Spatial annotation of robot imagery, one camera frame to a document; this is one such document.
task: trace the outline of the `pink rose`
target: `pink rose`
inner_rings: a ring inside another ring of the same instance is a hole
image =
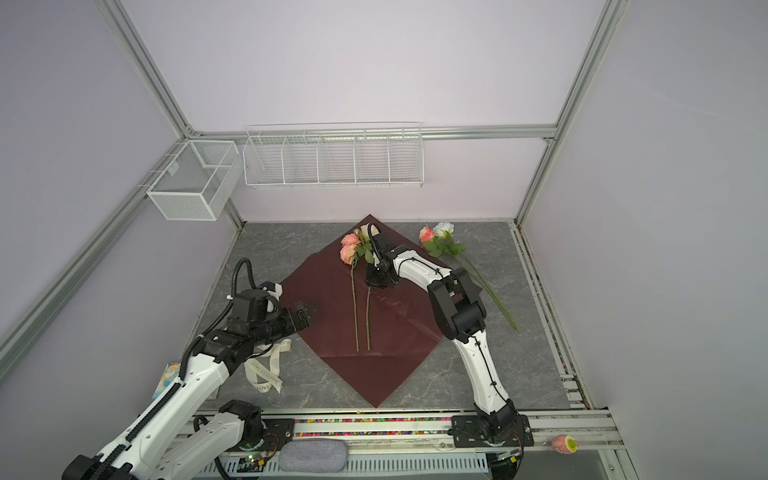
[[[428,240],[431,240],[435,236],[435,232],[432,231],[429,227],[422,228],[422,231],[419,232],[419,241],[421,243],[424,243]]]
[[[354,233],[350,233],[349,235],[341,239],[341,244],[352,245],[354,247],[355,245],[360,245],[360,238]]]
[[[343,261],[347,265],[352,265],[352,261],[355,258],[355,246],[345,245],[344,247],[341,247],[341,252],[339,255],[341,256],[341,261]]]

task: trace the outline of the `gray marble floor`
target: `gray marble floor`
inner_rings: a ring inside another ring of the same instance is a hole
[[[418,241],[421,223],[388,223],[405,237]],[[219,279],[198,332],[213,322],[226,306],[234,264],[241,257],[253,263],[256,282],[280,282],[311,253],[351,227],[346,223],[248,223]],[[488,343],[499,379],[519,409],[567,409],[568,399],[547,342],[538,311],[520,264],[507,223],[457,223],[454,235],[468,245],[468,253],[495,292],[515,316],[516,332],[487,293],[482,294],[488,318]],[[240,274],[240,288],[247,280]],[[365,408],[366,402],[301,340],[280,356],[283,391],[266,393],[248,383],[241,366],[220,388],[217,408],[242,399],[274,408]],[[448,340],[437,345],[424,363],[381,405],[382,408],[471,409],[472,387],[458,350]]]

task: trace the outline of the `rose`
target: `rose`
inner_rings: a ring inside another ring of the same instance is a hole
[[[422,228],[422,231],[419,232],[419,241],[421,243],[430,241],[435,236],[435,232],[432,231],[429,226]]]
[[[440,222],[433,230],[438,238],[450,237],[453,234],[453,223]]]
[[[378,235],[379,234],[379,229],[376,228],[376,225],[371,225],[371,233],[373,233],[374,235]],[[371,240],[368,237],[368,224],[367,223],[360,227],[360,235],[362,235],[362,238],[364,240]]]
[[[354,250],[355,245],[360,245],[360,238],[354,233],[350,233],[341,239],[341,244],[344,246],[352,245]]]
[[[352,265],[352,261],[355,259],[355,246],[345,245],[344,247],[341,247],[339,255],[341,256],[341,261],[347,265]]]

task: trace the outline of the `white wire shelf organizer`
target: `white wire shelf organizer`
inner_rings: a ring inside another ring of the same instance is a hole
[[[147,195],[168,220],[216,220],[243,175],[233,141],[189,140]]]
[[[256,189],[424,184],[421,124],[360,125],[246,127],[246,184]]]

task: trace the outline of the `ribbon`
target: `ribbon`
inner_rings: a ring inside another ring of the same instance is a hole
[[[272,387],[275,387],[278,393],[283,388],[283,380],[280,379],[280,352],[290,351],[291,341],[290,339],[283,339],[280,343],[275,343],[272,349],[262,355],[263,358],[270,358],[270,369],[266,369],[256,357],[245,361],[245,376],[248,378],[253,387],[259,392],[269,392]],[[259,345],[262,351],[266,350],[265,345]],[[266,380],[266,382],[260,382],[259,377]]]

